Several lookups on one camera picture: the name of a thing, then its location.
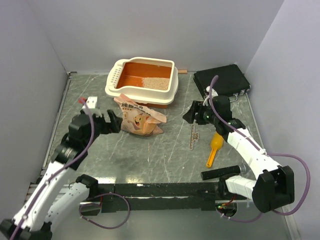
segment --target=black cylinder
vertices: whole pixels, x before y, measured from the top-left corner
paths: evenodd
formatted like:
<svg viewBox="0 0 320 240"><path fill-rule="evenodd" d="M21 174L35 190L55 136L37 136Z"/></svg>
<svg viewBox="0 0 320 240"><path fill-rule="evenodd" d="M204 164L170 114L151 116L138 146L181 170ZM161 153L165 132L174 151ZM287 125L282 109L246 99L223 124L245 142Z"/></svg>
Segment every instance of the black cylinder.
<svg viewBox="0 0 320 240"><path fill-rule="evenodd" d="M201 178L202 180L216 179L227 174L239 174L240 172L241 168L238 165L228 166L224 168L203 171L201 172Z"/></svg>

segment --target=marble surface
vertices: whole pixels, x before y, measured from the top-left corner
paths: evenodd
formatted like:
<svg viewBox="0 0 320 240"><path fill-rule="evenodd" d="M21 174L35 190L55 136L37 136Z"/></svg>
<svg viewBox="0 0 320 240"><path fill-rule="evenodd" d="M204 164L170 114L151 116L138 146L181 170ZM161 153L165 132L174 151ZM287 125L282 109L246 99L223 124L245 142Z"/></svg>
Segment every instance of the marble surface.
<svg viewBox="0 0 320 240"><path fill-rule="evenodd" d="M81 110L78 98L98 96L100 109L107 116L107 109L120 115L121 110L105 93L107 75L73 74L63 103L50 156L68 130L74 115ZM202 97L193 81L193 75L180 74L179 87L173 103L167 109L155 108L167 117L167 123L160 127L164 133L150 137L121 131L116 134L100 135L88 151L74 179L87 174L99 183L196 183L202 182L200 172L207 171L206 162L210 155L210 142L215 133L213 125L195 125L199 141L189 150L191 125L182 119L193 100ZM253 138L259 143L259 136L247 97L240 96L231 104L235 118L240 119ZM227 143L217 152L211 169L218 169L243 163L243 159ZM254 179L251 171L244 177Z"/></svg>

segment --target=cat litter box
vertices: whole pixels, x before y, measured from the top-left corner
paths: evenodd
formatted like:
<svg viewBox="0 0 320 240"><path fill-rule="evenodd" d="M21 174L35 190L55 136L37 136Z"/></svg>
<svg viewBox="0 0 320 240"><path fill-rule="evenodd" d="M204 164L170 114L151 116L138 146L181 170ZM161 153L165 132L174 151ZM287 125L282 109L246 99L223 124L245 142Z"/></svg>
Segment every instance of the cat litter box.
<svg viewBox="0 0 320 240"><path fill-rule="evenodd" d="M125 94L141 104L168 105L178 90L178 69L170 60L134 57L118 60L111 69L105 92Z"/></svg>

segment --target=bag of cat litter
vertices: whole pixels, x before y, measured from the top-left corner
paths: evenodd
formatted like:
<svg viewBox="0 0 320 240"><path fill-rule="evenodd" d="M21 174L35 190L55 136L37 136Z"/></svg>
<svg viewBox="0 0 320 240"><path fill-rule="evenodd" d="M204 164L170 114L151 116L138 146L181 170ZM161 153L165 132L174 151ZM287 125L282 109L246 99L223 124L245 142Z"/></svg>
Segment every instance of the bag of cat litter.
<svg viewBox="0 0 320 240"><path fill-rule="evenodd" d="M164 132L158 126L167 122L162 113L135 103L123 93L115 97L114 101L119 104L123 113L121 130L146 137Z"/></svg>

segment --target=metal strip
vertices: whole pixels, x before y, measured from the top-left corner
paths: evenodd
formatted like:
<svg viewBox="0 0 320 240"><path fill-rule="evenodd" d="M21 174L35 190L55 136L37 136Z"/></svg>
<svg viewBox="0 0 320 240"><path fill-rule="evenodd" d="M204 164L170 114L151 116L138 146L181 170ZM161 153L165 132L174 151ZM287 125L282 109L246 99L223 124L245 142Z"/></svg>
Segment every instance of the metal strip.
<svg viewBox="0 0 320 240"><path fill-rule="evenodd" d="M246 99L248 100L248 103L249 103L249 107L250 107L250 111L251 111L251 114L252 114L252 117L253 117L253 121L254 121L254 124L255 124L255 127L256 127L256 131L258 133L259 140L261 142L261 147L264 148L264 144L263 144L262 139L261 139L261 135L260 135L260 132L259 132L259 128L258 128L258 125L257 125L257 121L256 121L256 118L255 118L255 115L254 115L254 111L253 111L253 109L251 107L249 96L248 96L247 93L245 93L245 96L246 96ZM287 213L287 212L291 211L291 208L290 208L289 205L283 206L282 207L282 211L284 213ZM295 220L294 216L293 215L284 216L284 219L285 219L286 225L288 227L288 231L289 231L289 234L291 236L291 239L293 239L293 240L301 240L301 236L299 234L297 223L296 223L296 220Z"/></svg>
<svg viewBox="0 0 320 240"><path fill-rule="evenodd" d="M46 150L45 157L44 157L44 162L43 162L43 165L42 165L43 168L45 168L47 166L47 162L48 162L51 146L52 146L52 144L54 142L54 138L55 138L55 134L56 134L56 131L57 131L60 115L61 115L62 108L63 108L65 100L66 100L66 96L67 96L67 92L68 92L68 89L69 89L69 85L70 85L71 79L72 79L72 74L69 74L68 75L68 79L66 80L66 85L65 85L64 91L63 91L63 96L62 96L61 104L60 104L60 107L59 107L59 111L58 111L58 113L56 115L56 118L55 118L55 122L54 122L54 126L53 126L53 129L52 129L50 142L49 142L49 145L48 145L48 148Z"/></svg>

